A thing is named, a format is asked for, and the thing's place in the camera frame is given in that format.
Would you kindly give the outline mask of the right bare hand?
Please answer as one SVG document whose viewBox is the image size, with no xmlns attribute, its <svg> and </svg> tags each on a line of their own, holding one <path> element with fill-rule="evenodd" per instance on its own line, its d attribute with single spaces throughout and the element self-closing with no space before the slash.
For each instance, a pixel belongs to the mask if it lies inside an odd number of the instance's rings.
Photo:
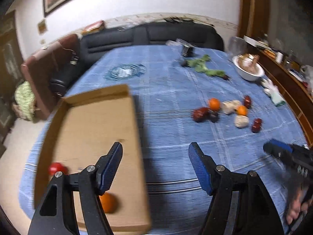
<svg viewBox="0 0 313 235">
<path fill-rule="evenodd" d="M 307 188 L 301 185 L 293 196 L 288 211 L 286 213 L 286 222 L 290 225 L 294 220 L 299 217 L 300 212 L 305 212 L 312 205 L 312 199 L 302 202 L 307 192 Z"/>
</svg>

